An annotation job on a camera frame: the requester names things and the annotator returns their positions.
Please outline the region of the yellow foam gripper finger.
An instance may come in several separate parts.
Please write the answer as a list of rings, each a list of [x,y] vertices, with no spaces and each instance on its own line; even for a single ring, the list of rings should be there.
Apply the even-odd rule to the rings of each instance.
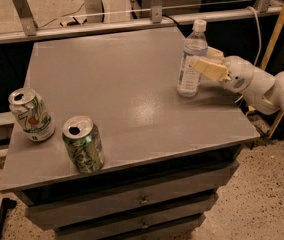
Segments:
[[[222,64],[224,61],[224,53],[213,47],[208,47],[206,57],[217,64]]]
[[[189,66],[213,81],[229,80],[228,68],[222,64],[217,64],[206,57],[192,56],[189,59]]]

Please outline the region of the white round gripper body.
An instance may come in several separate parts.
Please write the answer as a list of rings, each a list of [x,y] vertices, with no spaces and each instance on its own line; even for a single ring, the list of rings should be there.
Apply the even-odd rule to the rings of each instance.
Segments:
[[[233,93],[244,94],[253,79],[253,65],[238,56],[226,57],[223,65],[228,69],[228,79],[223,80],[221,85]]]

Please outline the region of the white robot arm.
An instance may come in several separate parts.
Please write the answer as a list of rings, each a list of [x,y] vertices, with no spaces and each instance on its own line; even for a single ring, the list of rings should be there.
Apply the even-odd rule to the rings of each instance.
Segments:
[[[211,47],[205,56],[191,56],[186,65],[223,88],[240,93],[259,112],[271,115],[281,110],[284,115],[284,71],[273,76],[241,57],[225,57]]]

